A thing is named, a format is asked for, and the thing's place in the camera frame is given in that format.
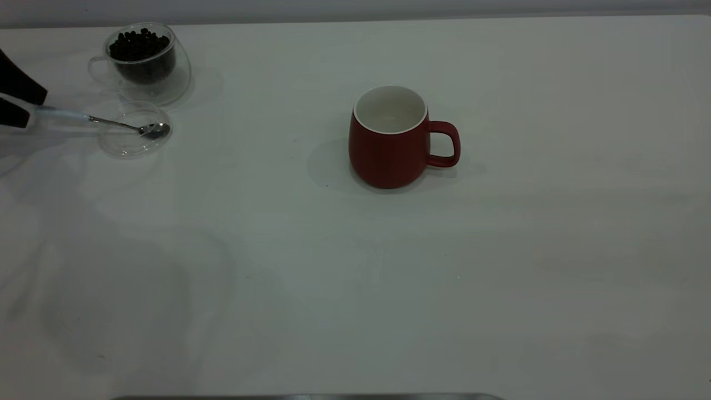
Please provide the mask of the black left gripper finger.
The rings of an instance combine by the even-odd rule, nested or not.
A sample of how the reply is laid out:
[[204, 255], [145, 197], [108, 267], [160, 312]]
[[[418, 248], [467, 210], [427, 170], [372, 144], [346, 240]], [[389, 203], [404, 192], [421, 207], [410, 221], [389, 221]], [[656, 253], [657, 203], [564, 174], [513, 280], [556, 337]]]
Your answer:
[[1, 50], [1, 93], [42, 106], [48, 91], [18, 68]]
[[32, 104], [22, 99], [1, 98], [1, 125], [25, 129], [31, 120]]

